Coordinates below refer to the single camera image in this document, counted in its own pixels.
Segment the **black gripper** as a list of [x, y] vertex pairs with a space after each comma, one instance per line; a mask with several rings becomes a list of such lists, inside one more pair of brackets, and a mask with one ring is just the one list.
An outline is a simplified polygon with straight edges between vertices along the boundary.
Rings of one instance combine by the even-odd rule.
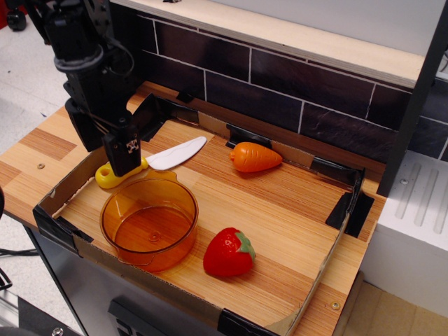
[[134, 92], [133, 68], [129, 52], [112, 48], [96, 64], [66, 75], [65, 88], [71, 101], [65, 103], [65, 109], [82, 144], [88, 152], [103, 146], [118, 177], [141, 165], [138, 133], [110, 132], [129, 122], [126, 105]]

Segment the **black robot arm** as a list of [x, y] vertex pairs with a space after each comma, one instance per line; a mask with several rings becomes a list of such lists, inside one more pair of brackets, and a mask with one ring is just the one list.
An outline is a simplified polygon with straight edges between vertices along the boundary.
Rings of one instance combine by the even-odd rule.
[[127, 103], [136, 87], [130, 51], [107, 33], [107, 8], [96, 1], [25, 1], [35, 28], [66, 75], [65, 109], [85, 149], [104, 148], [113, 173], [141, 163], [140, 136]]

